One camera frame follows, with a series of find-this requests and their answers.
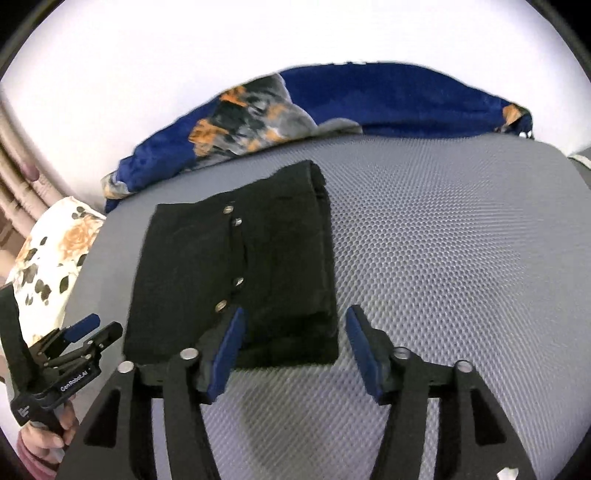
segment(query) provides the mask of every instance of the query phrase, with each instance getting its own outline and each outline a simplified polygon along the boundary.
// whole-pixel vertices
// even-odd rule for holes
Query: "floral pillow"
[[[104,220],[85,203],[68,197],[34,225],[7,279],[14,286],[27,345],[61,326],[78,273]]]

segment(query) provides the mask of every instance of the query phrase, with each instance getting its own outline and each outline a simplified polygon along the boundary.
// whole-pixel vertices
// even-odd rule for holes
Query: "folded garment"
[[[124,354],[158,364],[247,312],[238,367],[336,360],[330,203],[317,165],[284,167],[194,204],[158,205],[146,233]]]

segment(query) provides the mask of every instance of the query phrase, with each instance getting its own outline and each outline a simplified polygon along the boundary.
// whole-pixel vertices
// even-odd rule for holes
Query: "gray textured mat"
[[[125,321],[157,203],[196,202],[305,158],[323,169],[332,198],[340,314],[360,303],[374,326],[423,359],[472,360],[538,478],[553,478],[591,424],[591,193],[545,144],[347,137],[184,174],[109,215],[66,322],[90,312]],[[345,335],[340,343],[330,368],[232,374],[226,394],[204,408],[223,479],[369,478],[387,407],[365,394]],[[105,359],[105,370],[117,361]],[[434,424],[421,479],[432,471]]]

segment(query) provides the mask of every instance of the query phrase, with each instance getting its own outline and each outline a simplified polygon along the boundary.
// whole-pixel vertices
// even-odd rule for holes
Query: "screw head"
[[[196,348],[186,348],[185,350],[181,351],[181,358],[183,360],[193,360],[199,355],[199,352]]]
[[[220,303],[216,305],[216,313],[220,313],[225,307],[228,305],[226,300],[222,300]]]
[[[456,363],[456,368],[465,374],[469,374],[474,369],[472,364],[467,360],[460,360],[458,363]]]
[[[397,346],[394,349],[394,356],[399,360],[408,360],[410,358],[410,350],[403,346]]]
[[[117,370],[120,374],[128,374],[134,369],[134,363],[126,360],[125,362],[121,362],[117,367]]]

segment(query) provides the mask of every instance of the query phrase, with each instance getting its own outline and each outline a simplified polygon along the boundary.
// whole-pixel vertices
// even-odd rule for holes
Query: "pink curtain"
[[[0,280],[35,222],[63,197],[18,132],[0,92]]]

